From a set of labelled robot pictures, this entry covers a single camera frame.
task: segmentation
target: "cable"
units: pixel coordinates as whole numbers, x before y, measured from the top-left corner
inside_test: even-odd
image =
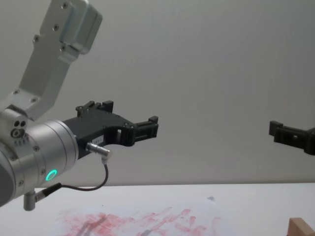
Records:
[[[61,183],[56,183],[48,188],[45,188],[41,191],[39,191],[38,193],[36,193],[36,202],[39,202],[40,200],[48,197],[50,194],[56,192],[57,190],[61,189],[61,188],[70,188],[70,189],[74,189],[74,190],[78,190],[78,191],[94,191],[94,190],[98,190],[100,189],[102,186],[104,186],[108,180],[108,167],[107,165],[104,165],[105,167],[105,179],[103,181],[103,183],[101,183],[99,186],[95,187],[95,188],[78,188],[78,187],[74,187],[74,186],[70,186],[70,185],[64,185]]]
[[[65,184],[62,184],[62,188],[70,188],[70,189],[74,189],[74,190],[78,190],[78,191],[94,191],[94,190],[98,190],[98,189],[100,189],[101,187],[103,187],[105,184],[106,184],[106,182],[107,182],[107,180],[108,180],[108,167],[107,167],[107,165],[104,165],[104,167],[105,167],[105,179],[104,179],[104,181],[103,181],[103,183],[101,183],[99,186],[97,186],[97,187],[94,187],[94,188],[79,188],[79,187],[74,187],[74,186],[70,186],[70,185],[65,185]]]

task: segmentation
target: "red stain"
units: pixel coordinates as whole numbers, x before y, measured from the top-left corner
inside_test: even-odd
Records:
[[[174,222],[175,220],[178,219],[181,215],[171,215],[167,218],[167,222]]]
[[[215,217],[212,222],[211,222],[211,231],[213,232],[213,236],[218,236],[218,227],[221,223],[221,218],[220,217]]]
[[[162,220],[161,222],[159,222],[157,225],[154,225],[151,230],[155,231],[158,230],[162,225],[164,225],[167,221],[166,220]]]
[[[135,221],[135,222],[140,222],[140,221],[143,221],[143,220],[145,220],[145,219],[147,219],[147,218],[152,218],[152,217],[155,217],[156,216],[156,214],[153,212],[153,213],[150,213],[150,214],[146,214],[145,216],[143,216],[140,220],[137,220],[137,221]]]
[[[190,232],[189,228],[181,224],[175,224],[175,228],[185,233]]]
[[[192,225],[195,223],[196,217],[195,216],[191,216],[189,218],[189,226],[192,227]]]
[[[161,236],[166,236],[167,230],[158,230],[156,233],[160,234]]]
[[[190,209],[185,209],[182,211],[182,215],[188,215],[191,212]]]
[[[177,229],[180,234],[186,233],[190,236],[202,236],[205,234],[207,228],[198,225],[195,216],[189,216],[189,213],[191,213],[190,209],[184,209],[180,214],[174,215],[170,214],[169,211],[171,209],[171,207],[168,207],[160,213],[152,212],[142,216],[138,214],[134,218],[120,218],[113,214],[104,213],[87,215],[71,215],[69,213],[66,216],[64,215],[60,221],[65,223],[68,232],[70,232],[66,236],[83,235],[87,231],[91,231],[96,236],[120,236],[122,232],[125,234],[129,231],[130,235],[141,236],[143,230],[139,233],[133,232],[139,227],[142,227],[144,230],[151,230],[160,236],[169,236],[169,230],[172,229]],[[176,223],[178,218],[183,218],[183,221],[180,220],[180,222],[183,222],[182,224]],[[211,222],[208,222],[212,236],[219,236],[217,230],[220,222],[220,217],[215,217]]]
[[[149,218],[148,220],[146,220],[145,222],[141,223],[141,227],[147,227],[148,225],[150,225],[151,223],[155,222],[155,219],[153,218]]]
[[[191,232],[191,236],[201,236],[206,229],[206,227],[200,225]]]

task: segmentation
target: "red paint marks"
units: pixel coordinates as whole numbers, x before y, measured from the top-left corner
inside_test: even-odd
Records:
[[[177,234],[189,236],[219,236],[220,217],[215,217],[208,224],[198,224],[196,216],[191,215],[190,209],[171,210],[165,208],[160,213],[147,213],[132,215],[132,217],[119,217],[113,214],[67,214],[59,221],[67,229],[66,236],[84,235],[86,232],[96,236],[142,236],[144,231],[153,231],[159,236],[174,236]]]
[[[218,227],[221,223],[220,217],[215,217],[211,222],[211,231],[213,232],[213,236],[218,236]]]
[[[145,222],[141,223],[141,227],[147,227],[148,225],[150,225],[151,223],[155,222],[155,219],[153,218],[149,218],[148,220],[146,220]]]
[[[185,233],[190,232],[190,228],[187,228],[186,226],[181,224],[175,224],[175,228]]]
[[[156,214],[153,212],[153,213],[150,213],[150,214],[146,214],[145,216],[143,216],[142,218],[140,218],[139,220],[137,220],[137,221],[135,221],[135,222],[140,222],[140,221],[143,221],[143,220],[145,220],[145,219],[147,219],[147,218],[153,218],[153,217],[155,217],[156,216]]]
[[[160,234],[161,236],[166,236],[167,230],[158,230],[156,233]]]
[[[195,216],[191,216],[189,218],[189,226],[192,227],[192,225],[195,223],[196,217]]]
[[[182,211],[182,215],[188,215],[191,212],[190,209],[185,209]]]
[[[161,222],[159,222],[157,225],[154,225],[151,230],[155,231],[158,230],[162,225],[164,225],[167,221],[166,220],[162,220]]]
[[[192,232],[191,232],[191,236],[202,236],[202,233],[206,230],[207,228],[200,225],[198,227],[196,227]]]

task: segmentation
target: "white paper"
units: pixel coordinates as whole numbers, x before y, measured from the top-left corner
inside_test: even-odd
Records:
[[[234,236],[211,200],[62,212],[52,236]]]

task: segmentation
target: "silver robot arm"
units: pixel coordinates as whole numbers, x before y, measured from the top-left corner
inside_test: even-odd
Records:
[[[87,0],[51,1],[21,83],[0,103],[0,206],[25,194],[25,209],[32,210],[34,188],[77,161],[75,135],[64,123],[28,128],[27,121],[54,105],[70,64],[89,52],[101,21]]]

